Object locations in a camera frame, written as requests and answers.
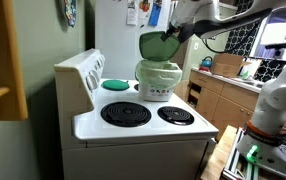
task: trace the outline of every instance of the white refrigerator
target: white refrigerator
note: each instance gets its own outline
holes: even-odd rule
[[[140,35],[152,31],[167,30],[175,2],[162,1],[156,26],[149,25],[154,0],[148,0],[148,2],[149,10],[144,12],[140,6],[143,0],[96,1],[95,48],[99,49],[106,59],[102,77],[135,79],[135,66],[143,59],[139,50]],[[133,3],[137,8],[136,17],[132,16],[133,8],[129,8]],[[128,24],[127,18],[131,18],[132,22],[130,23],[136,23],[136,25]]]

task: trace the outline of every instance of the window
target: window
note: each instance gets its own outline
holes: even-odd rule
[[[282,43],[286,43],[286,8],[275,10],[262,22],[251,56],[286,60],[286,48],[266,48]]]

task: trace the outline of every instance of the kitchen sink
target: kitchen sink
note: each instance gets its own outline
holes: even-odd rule
[[[264,82],[261,82],[261,81],[244,81],[243,83],[251,85],[251,86],[255,86],[258,88],[262,88],[264,85]]]

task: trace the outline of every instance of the wooden drawer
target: wooden drawer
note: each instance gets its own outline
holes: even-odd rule
[[[190,81],[194,84],[201,86],[201,87],[206,86],[208,78],[209,78],[209,76],[195,72],[195,71],[191,71],[191,74],[190,74]]]
[[[201,87],[205,87],[215,93],[221,94],[224,82],[199,72],[191,71],[190,81]]]
[[[256,101],[259,97],[259,94],[233,84],[225,83],[222,96],[230,99],[231,101],[244,106],[251,111],[254,111]]]

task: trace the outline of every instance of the cabinet handle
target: cabinet handle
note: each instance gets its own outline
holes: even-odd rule
[[[200,81],[202,81],[202,82],[205,82],[205,83],[206,83],[206,81],[205,81],[205,80],[203,80],[203,79],[200,79]]]

